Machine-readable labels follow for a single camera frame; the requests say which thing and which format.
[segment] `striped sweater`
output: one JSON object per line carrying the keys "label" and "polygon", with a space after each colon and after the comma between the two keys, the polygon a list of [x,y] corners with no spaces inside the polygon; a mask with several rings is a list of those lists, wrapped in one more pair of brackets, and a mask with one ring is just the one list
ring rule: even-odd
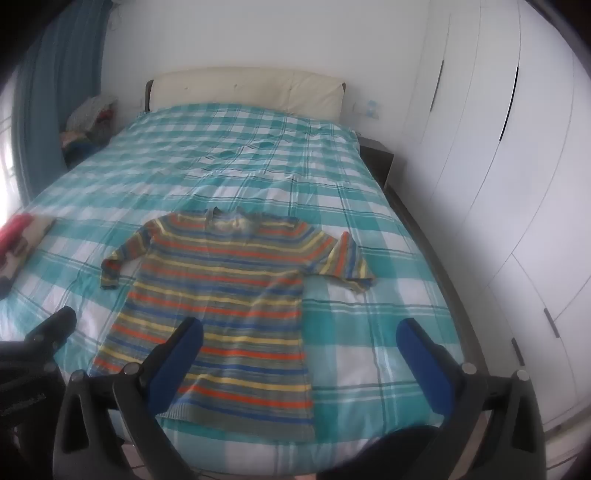
{"label": "striped sweater", "polygon": [[167,417],[276,440],[314,439],[300,335],[304,275],[331,275],[354,291],[373,278],[345,232],[337,241],[296,218],[241,209],[179,212],[146,223],[104,260],[116,288],[127,260],[145,255],[95,372],[141,362],[186,317],[204,344]]}

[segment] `headboard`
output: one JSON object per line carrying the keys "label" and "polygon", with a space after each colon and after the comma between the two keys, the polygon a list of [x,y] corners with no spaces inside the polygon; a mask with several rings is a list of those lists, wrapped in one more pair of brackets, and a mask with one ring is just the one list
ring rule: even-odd
{"label": "headboard", "polygon": [[209,67],[165,73],[146,84],[145,111],[187,103],[260,106],[338,123],[343,80],[300,70]]}

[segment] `screw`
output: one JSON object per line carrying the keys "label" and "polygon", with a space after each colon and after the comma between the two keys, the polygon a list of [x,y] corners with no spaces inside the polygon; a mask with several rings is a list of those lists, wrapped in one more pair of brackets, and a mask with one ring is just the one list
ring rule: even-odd
{"label": "screw", "polygon": [[72,382],[79,382],[80,380],[82,380],[84,378],[84,375],[85,375],[84,370],[76,370],[70,376],[70,381],[72,381]]}
{"label": "screw", "polygon": [[45,365],[43,365],[43,371],[47,372],[48,374],[52,374],[53,372],[56,371],[57,365],[53,362],[47,362]]}
{"label": "screw", "polygon": [[135,362],[131,362],[123,367],[123,373],[125,375],[135,375],[137,372],[139,372],[139,364]]}
{"label": "screw", "polygon": [[530,379],[530,375],[525,370],[518,370],[517,378],[519,378],[523,382],[527,382]]}
{"label": "screw", "polygon": [[476,365],[471,364],[470,362],[466,362],[462,364],[462,371],[466,375],[474,375],[476,373]]}

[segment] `black nightstand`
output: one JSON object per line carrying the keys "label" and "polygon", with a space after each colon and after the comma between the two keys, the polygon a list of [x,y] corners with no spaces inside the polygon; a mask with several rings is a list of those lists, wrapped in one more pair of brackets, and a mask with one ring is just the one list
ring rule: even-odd
{"label": "black nightstand", "polygon": [[357,140],[359,140],[361,160],[363,160],[375,181],[378,182],[378,185],[384,188],[394,154],[377,140],[364,137],[357,137]]}

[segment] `plaid bedspread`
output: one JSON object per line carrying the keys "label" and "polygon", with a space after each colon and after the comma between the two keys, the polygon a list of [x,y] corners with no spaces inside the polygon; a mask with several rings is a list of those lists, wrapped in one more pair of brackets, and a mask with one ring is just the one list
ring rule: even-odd
{"label": "plaid bedspread", "polygon": [[69,305],[78,326],[57,359],[66,375],[88,369],[141,260],[124,267],[118,290],[99,288],[101,261],[152,218],[213,206],[295,216],[335,238],[349,231],[378,279],[361,295],[327,278],[305,280],[315,442],[269,442],[160,419],[189,464],[306,473],[393,429],[439,421],[401,358],[395,329],[415,317],[461,361],[459,341],[425,259],[361,161],[354,132],[259,108],[202,104],[141,115],[43,192],[29,210],[58,220],[0,302],[0,337],[22,338]]}

